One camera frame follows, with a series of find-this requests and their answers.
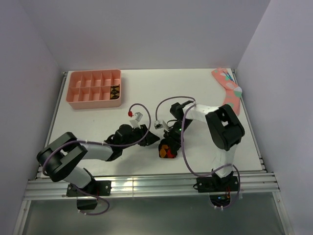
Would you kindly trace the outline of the brown tan argyle sock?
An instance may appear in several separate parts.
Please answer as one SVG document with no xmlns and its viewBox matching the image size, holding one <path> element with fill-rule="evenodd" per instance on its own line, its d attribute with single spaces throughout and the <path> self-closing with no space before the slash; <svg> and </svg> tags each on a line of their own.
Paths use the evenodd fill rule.
<svg viewBox="0 0 313 235">
<path fill-rule="evenodd" d="M 120 85 L 114 85 L 110 87 L 110 100 L 116 100 L 120 98 Z"/>
</svg>

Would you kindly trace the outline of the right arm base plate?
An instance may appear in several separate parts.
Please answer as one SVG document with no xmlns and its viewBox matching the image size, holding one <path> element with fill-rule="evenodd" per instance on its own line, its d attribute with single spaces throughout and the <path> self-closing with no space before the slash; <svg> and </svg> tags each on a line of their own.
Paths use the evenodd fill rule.
<svg viewBox="0 0 313 235">
<path fill-rule="evenodd" d="M 238 178 L 230 175 L 220 178 L 216 174 L 211 177 L 198 177 L 193 185 L 199 193 L 237 191 L 239 188 Z"/>
</svg>

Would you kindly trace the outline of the red yellow argyle sock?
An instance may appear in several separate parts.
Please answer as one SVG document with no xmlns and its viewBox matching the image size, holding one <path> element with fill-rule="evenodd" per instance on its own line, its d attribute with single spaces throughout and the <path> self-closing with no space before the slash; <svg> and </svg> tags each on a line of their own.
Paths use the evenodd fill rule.
<svg viewBox="0 0 313 235">
<path fill-rule="evenodd" d="M 175 159 L 179 149 L 179 145 L 171 144 L 166 139 L 163 139 L 158 145 L 158 156 L 161 159 Z"/>
</svg>

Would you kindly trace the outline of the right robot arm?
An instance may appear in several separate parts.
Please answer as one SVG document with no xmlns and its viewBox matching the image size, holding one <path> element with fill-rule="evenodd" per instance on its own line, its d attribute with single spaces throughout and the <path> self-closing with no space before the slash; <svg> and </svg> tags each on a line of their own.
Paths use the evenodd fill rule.
<svg viewBox="0 0 313 235">
<path fill-rule="evenodd" d="M 228 178 L 233 174 L 233 160 L 237 145 L 245 135 L 244 127 L 228 104 L 220 107 L 199 105 L 193 101 L 175 103 L 170 113 L 176 119 L 172 127 L 164 130 L 158 146 L 159 157 L 176 158 L 182 149 L 181 137 L 192 121 L 207 124 L 213 143 L 219 149 L 214 160 L 212 187 L 221 191 L 228 186 Z"/>
</svg>

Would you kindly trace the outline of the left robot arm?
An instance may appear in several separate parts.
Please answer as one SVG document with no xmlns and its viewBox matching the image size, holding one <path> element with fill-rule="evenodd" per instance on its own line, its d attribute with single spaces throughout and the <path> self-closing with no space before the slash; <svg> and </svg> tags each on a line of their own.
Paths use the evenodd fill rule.
<svg viewBox="0 0 313 235">
<path fill-rule="evenodd" d="M 63 180 L 72 190 L 78 188 L 80 194 L 96 195 L 105 187 L 100 186 L 88 170 L 78 166 L 83 158 L 112 162 L 130 146 L 146 147 L 159 140 L 145 124 L 137 128 L 123 124 L 104 142 L 93 144 L 79 141 L 72 132 L 66 132 L 42 149 L 37 154 L 37 161 L 53 182 Z"/>
</svg>

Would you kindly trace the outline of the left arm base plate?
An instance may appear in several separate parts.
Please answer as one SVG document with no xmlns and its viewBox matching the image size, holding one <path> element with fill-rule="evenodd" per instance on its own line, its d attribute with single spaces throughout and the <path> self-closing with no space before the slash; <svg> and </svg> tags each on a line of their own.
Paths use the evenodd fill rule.
<svg viewBox="0 0 313 235">
<path fill-rule="evenodd" d="M 81 191 L 96 195 L 96 196 L 109 196 L 111 193 L 111 181 L 104 180 L 104 181 L 91 181 L 87 186 L 81 188 Z M 87 196 L 86 194 L 81 193 L 78 191 L 73 184 L 69 184 L 67 188 L 67 197 L 81 197 Z"/>
</svg>

